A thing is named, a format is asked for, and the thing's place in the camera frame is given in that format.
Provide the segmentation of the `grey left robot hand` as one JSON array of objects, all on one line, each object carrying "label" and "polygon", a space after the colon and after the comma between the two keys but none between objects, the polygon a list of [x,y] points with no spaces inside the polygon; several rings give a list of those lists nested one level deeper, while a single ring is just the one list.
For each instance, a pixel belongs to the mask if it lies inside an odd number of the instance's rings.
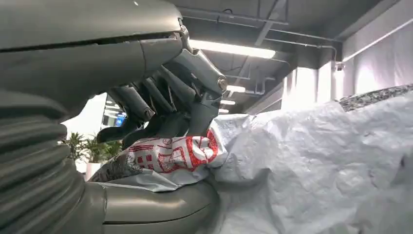
[{"label": "grey left robot hand", "polygon": [[63,122],[115,87],[170,75],[189,94],[190,135],[205,135],[225,76],[189,44],[164,0],[3,0],[0,3],[0,231],[3,234],[198,234],[219,197],[199,181],[151,192],[86,182],[60,144]]}]

